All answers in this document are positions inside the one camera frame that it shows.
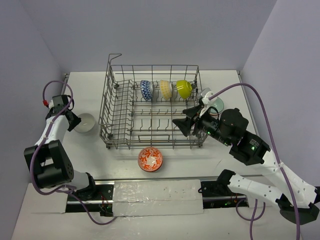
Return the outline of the white bowl yellow flower pattern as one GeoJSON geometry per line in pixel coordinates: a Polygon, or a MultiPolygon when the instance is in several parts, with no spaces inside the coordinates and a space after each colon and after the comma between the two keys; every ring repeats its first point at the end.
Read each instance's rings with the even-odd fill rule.
{"type": "Polygon", "coordinates": [[[160,91],[165,101],[173,96],[173,85],[167,80],[160,80],[160,91]]]}

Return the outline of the blue zigzag patterned bowl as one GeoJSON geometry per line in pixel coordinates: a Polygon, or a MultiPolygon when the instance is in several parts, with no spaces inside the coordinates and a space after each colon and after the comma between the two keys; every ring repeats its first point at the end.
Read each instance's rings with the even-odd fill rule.
{"type": "Polygon", "coordinates": [[[145,101],[151,101],[154,96],[154,85],[151,81],[140,81],[140,92],[145,101]]]}

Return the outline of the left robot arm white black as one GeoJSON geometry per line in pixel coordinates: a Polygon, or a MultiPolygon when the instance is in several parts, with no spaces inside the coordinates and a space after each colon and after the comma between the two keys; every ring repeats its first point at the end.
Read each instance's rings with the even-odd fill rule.
{"type": "Polygon", "coordinates": [[[34,188],[42,195],[67,192],[83,201],[93,199],[98,193],[94,178],[88,172],[74,170],[62,145],[65,133],[81,123],[69,108],[74,105],[73,97],[56,95],[43,103],[49,109],[45,129],[35,145],[23,153],[34,188]]]}

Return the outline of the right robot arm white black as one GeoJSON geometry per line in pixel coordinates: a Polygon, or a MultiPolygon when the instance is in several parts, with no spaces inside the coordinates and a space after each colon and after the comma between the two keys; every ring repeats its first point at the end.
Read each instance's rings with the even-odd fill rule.
{"type": "Polygon", "coordinates": [[[320,210],[320,189],[297,176],[258,135],[247,131],[248,120],[237,108],[227,109],[220,118],[209,111],[200,114],[200,105],[183,110],[185,118],[173,119],[173,123],[184,136],[203,132],[223,145],[230,147],[229,154],[237,161],[266,177],[273,185],[249,180],[232,170],[224,169],[217,178],[212,192],[227,196],[243,194],[279,208],[286,220],[295,223],[299,217],[301,225],[317,219],[320,210]]]}

